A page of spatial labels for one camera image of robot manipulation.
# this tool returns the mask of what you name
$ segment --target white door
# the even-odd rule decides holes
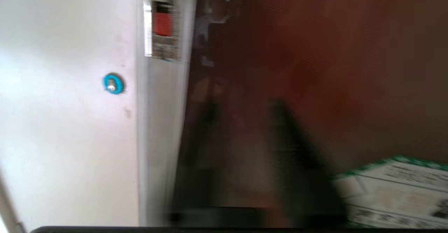
[[[139,225],[136,18],[137,0],[0,0],[0,173],[28,231]]]

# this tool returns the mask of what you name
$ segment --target blue circular knob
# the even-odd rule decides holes
[[[104,77],[103,80],[104,87],[109,93],[120,94],[125,89],[125,83],[122,78],[114,73],[110,73]]]

